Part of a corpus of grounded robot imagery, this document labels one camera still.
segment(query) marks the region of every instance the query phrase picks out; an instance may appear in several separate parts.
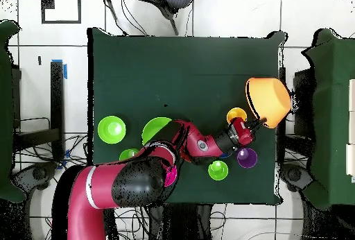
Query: floor tile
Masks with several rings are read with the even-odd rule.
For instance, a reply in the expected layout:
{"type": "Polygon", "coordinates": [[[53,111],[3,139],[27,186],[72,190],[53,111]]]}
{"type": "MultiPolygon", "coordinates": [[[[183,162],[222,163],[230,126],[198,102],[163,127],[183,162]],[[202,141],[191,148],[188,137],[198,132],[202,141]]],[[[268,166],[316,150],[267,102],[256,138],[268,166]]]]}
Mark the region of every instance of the floor tile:
{"type": "MultiPolygon", "coordinates": [[[[48,17],[66,20],[75,17],[72,5],[77,0],[55,0],[48,17]]],[[[81,24],[42,24],[41,0],[19,0],[20,45],[86,45],[87,28],[105,28],[105,9],[102,0],[81,0],[81,24]]]]}
{"type": "Polygon", "coordinates": [[[277,205],[277,218],[303,218],[302,199],[298,192],[291,192],[287,185],[279,180],[279,195],[283,201],[277,205]]]}
{"type": "MultiPolygon", "coordinates": [[[[149,35],[154,36],[167,36],[174,37],[175,33],[173,27],[169,20],[163,17],[160,10],[151,3],[146,3],[138,0],[124,0],[127,5],[128,10],[136,19],[136,21],[141,25],[141,27],[147,32],[149,35]]],[[[142,32],[138,31],[135,27],[131,25],[131,23],[126,19],[123,14],[121,7],[121,0],[112,0],[112,5],[116,16],[118,18],[119,26],[129,35],[143,35],[142,32]]],[[[132,18],[130,13],[125,9],[123,4],[123,9],[125,11],[125,15],[127,18],[138,28],[141,28],[132,18]]],[[[174,15],[174,21],[177,30],[179,31],[179,36],[188,36],[192,35],[192,4],[186,8],[182,8],[179,10],[176,15],[174,15]]],[[[111,10],[109,8],[106,9],[106,31],[113,35],[122,35],[122,31],[119,30],[117,25],[114,22],[114,18],[112,16],[111,10]]]]}
{"type": "Polygon", "coordinates": [[[223,218],[223,214],[225,214],[227,205],[225,203],[216,203],[212,207],[211,210],[211,218],[223,218]]]}
{"type": "Polygon", "coordinates": [[[302,228],[303,220],[277,220],[276,240],[301,240],[302,228]]]}
{"type": "Polygon", "coordinates": [[[222,240],[275,240],[275,219],[228,218],[222,240]]]}
{"type": "Polygon", "coordinates": [[[196,37],[266,37],[279,30],[281,0],[195,0],[196,37]]]}
{"type": "MultiPolygon", "coordinates": [[[[148,224],[146,230],[149,231],[149,221],[146,220],[146,222],[148,224]]],[[[120,240],[143,240],[144,231],[136,218],[117,218],[116,225],[119,233],[129,238],[127,239],[124,236],[120,236],[120,240]]],[[[148,240],[148,235],[146,233],[144,235],[144,240],[148,240]]]]}
{"type": "Polygon", "coordinates": [[[228,203],[227,218],[274,218],[274,205],[234,205],[228,203]]]}
{"type": "Polygon", "coordinates": [[[45,218],[30,218],[32,240],[51,240],[51,227],[45,218]]]}
{"type": "Polygon", "coordinates": [[[282,0],[282,30],[286,46],[310,46],[319,28],[342,37],[355,32],[355,0],[282,0]]]}
{"type": "Polygon", "coordinates": [[[15,163],[14,163],[14,168],[12,169],[12,174],[16,174],[21,170],[20,167],[20,154],[17,153],[15,154],[15,163]]]}
{"type": "MultiPolygon", "coordinates": [[[[50,118],[51,61],[62,60],[67,65],[67,78],[64,79],[64,131],[87,132],[87,48],[21,46],[19,57],[22,71],[21,118],[50,118]]],[[[43,129],[40,122],[26,122],[23,126],[23,131],[43,129]]]]}
{"type": "MultiPolygon", "coordinates": [[[[0,21],[2,19],[17,22],[17,0],[0,0],[0,21]]],[[[17,35],[10,38],[9,45],[17,45],[17,35]]]]}
{"type": "Polygon", "coordinates": [[[225,220],[222,218],[210,218],[209,225],[211,228],[212,240],[222,240],[224,222],[225,220]]]}
{"type": "Polygon", "coordinates": [[[19,64],[19,53],[18,53],[18,47],[17,46],[9,46],[8,47],[8,52],[11,54],[11,58],[13,60],[14,65],[19,64]]]}

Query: lime green bowl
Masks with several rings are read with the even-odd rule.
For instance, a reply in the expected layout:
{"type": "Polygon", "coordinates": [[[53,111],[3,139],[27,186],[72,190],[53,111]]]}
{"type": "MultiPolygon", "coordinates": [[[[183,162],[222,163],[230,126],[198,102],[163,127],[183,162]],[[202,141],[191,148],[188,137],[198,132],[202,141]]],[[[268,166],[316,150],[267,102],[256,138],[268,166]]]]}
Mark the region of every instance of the lime green bowl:
{"type": "Polygon", "coordinates": [[[157,134],[171,119],[166,117],[157,117],[151,119],[143,128],[141,139],[143,145],[146,144],[152,137],[157,134]]]}
{"type": "Polygon", "coordinates": [[[138,149],[136,148],[129,148],[119,155],[119,160],[126,160],[128,158],[134,157],[138,153],[138,149]]]}
{"type": "Polygon", "coordinates": [[[228,175],[228,166],[225,162],[215,160],[212,164],[209,165],[208,174],[212,179],[216,181],[223,180],[228,175]]]}
{"type": "Polygon", "coordinates": [[[125,137],[125,123],[115,116],[105,117],[98,123],[98,136],[108,144],[119,143],[125,137]]]}

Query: blue tape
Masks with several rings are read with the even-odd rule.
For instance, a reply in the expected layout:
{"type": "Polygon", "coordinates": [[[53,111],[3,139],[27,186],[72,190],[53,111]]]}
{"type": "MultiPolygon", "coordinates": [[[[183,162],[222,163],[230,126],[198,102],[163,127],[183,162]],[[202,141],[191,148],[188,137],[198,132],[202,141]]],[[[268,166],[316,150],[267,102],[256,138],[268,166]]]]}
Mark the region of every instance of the blue tape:
{"type": "Polygon", "coordinates": [[[64,76],[64,79],[68,79],[68,76],[67,76],[67,64],[63,65],[63,76],[64,76]]]}
{"type": "MultiPolygon", "coordinates": [[[[66,158],[69,158],[70,157],[70,149],[67,149],[66,151],[65,151],[65,157],[66,158]]],[[[60,165],[60,166],[57,166],[57,170],[61,170],[61,169],[63,169],[63,166],[65,166],[66,164],[67,164],[67,160],[63,160],[62,161],[62,164],[60,165]]]]}

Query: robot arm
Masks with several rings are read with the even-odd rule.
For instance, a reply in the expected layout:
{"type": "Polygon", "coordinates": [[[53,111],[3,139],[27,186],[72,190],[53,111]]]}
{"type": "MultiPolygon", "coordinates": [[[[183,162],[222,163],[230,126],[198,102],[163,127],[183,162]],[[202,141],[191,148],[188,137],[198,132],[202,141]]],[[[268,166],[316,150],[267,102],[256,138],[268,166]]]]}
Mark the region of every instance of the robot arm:
{"type": "Polygon", "coordinates": [[[134,157],[87,166],[77,175],[69,197],[67,240],[106,240],[103,210],[145,206],[159,200],[166,172],[179,159],[210,163],[235,143],[224,132],[217,141],[203,136],[191,123],[171,121],[134,157]]]}
{"type": "MultiPolygon", "coordinates": [[[[246,85],[248,103],[257,117],[255,121],[245,123],[242,118],[235,118],[227,129],[208,136],[202,135],[191,122],[171,121],[134,157],[79,171],[69,197],[67,240],[105,240],[103,210],[144,206],[159,200],[166,173],[180,158],[194,164],[208,164],[223,153],[252,142],[261,124],[274,128],[290,110],[291,101],[281,82],[270,79],[266,81],[269,83],[266,95],[272,96],[272,101],[267,102],[268,98],[257,85],[263,82],[265,80],[252,78],[246,85]]],[[[56,217],[52,216],[54,231],[56,217]]]]}

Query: desk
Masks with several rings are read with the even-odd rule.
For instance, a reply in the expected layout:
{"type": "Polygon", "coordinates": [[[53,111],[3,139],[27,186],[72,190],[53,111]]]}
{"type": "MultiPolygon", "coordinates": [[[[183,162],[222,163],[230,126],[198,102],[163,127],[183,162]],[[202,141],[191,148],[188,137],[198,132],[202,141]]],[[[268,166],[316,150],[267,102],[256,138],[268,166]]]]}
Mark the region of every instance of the desk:
{"type": "MultiPolygon", "coordinates": [[[[95,164],[118,160],[127,148],[141,148],[141,131],[155,117],[190,119],[205,135],[227,125],[231,108],[241,107],[253,118],[245,82],[278,77],[278,48],[285,40],[283,32],[268,39],[117,37],[96,28],[88,36],[94,61],[89,81],[94,81],[95,164]],[[97,133],[99,121],[109,115],[126,124],[118,144],[105,144],[97,133]]],[[[218,182],[209,177],[207,166],[185,162],[167,202],[277,204],[275,130],[261,128],[251,148],[258,153],[257,165],[247,170],[234,156],[224,159],[229,174],[218,182]]]]}
{"type": "Polygon", "coordinates": [[[355,205],[355,184],[346,174],[345,151],[349,141],[349,80],[355,78],[355,40],[336,37],[329,29],[317,32],[316,39],[303,52],[310,59],[317,81],[311,163],[315,182],[304,190],[304,195],[319,209],[355,205]]]}

